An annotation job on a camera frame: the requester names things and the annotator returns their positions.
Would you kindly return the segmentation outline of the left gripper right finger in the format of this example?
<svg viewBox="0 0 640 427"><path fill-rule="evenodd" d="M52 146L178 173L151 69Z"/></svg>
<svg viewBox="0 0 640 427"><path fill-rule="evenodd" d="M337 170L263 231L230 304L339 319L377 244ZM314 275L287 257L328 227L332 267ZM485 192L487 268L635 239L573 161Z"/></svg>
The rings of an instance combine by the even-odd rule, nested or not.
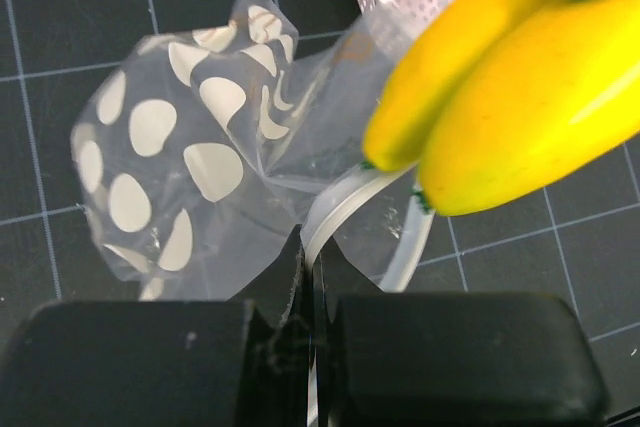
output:
<svg viewBox="0 0 640 427"><path fill-rule="evenodd" d="M340 253L312 269L318 426L602 426L609 394L560 298L385 293Z"/></svg>

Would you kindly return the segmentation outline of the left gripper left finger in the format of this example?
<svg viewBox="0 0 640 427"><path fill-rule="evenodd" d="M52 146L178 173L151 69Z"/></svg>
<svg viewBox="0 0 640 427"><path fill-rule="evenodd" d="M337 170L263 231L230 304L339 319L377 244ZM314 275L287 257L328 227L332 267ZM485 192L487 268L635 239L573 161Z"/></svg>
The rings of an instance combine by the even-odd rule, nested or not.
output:
<svg viewBox="0 0 640 427"><path fill-rule="evenodd" d="M36 310L1 359L5 426L302 426L300 233L227 301Z"/></svg>

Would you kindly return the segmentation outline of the polka dot zip bag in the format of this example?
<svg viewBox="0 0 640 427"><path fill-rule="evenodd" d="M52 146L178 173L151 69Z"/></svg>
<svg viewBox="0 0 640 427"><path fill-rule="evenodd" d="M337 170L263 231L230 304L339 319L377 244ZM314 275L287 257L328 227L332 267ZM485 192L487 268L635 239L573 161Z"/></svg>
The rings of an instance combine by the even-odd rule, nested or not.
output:
<svg viewBox="0 0 640 427"><path fill-rule="evenodd" d="M144 300L227 299L300 226L305 264L335 241L382 290L405 290L433 215L413 169L376 170L361 142L416 34L386 4L298 58L273 2L237 0L225 26L142 39L70 138L113 274Z"/></svg>

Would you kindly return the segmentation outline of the yellow banana bunch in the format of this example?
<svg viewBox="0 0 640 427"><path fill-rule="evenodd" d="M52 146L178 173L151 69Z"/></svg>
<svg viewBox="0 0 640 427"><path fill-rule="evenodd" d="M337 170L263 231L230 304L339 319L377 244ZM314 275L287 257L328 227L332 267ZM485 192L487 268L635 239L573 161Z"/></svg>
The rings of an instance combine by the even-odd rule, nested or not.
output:
<svg viewBox="0 0 640 427"><path fill-rule="evenodd" d="M363 138L444 216L554 183L639 131L639 0L454 0L411 45Z"/></svg>

